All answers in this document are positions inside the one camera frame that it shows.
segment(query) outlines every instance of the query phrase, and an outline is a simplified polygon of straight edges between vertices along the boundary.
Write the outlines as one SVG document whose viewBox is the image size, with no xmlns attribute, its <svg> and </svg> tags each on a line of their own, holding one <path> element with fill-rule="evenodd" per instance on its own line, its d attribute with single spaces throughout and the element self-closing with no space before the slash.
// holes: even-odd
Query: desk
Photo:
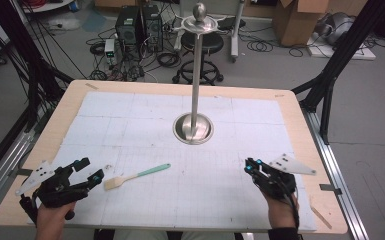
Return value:
<svg viewBox="0 0 385 240">
<path fill-rule="evenodd" d="M 74 81 L 61 99 L 23 168 L 35 169 L 43 159 L 55 158 L 84 97 L 90 91 L 184 96 L 192 93 L 191 86 L 188 85 Z M 201 86 L 200 95 L 276 101 L 280 106 L 295 157 L 318 172 L 316 177 L 303 176 L 303 182 L 315 213 L 316 233 L 339 234 L 347 231 L 334 193 L 320 190 L 319 184 L 328 184 L 329 180 L 298 101 L 291 91 Z M 18 205 L 19 198 L 14 195 L 23 179 L 24 177 L 16 177 L 0 205 L 0 225 L 2 226 L 27 225 L 27 215 Z"/>
</svg>

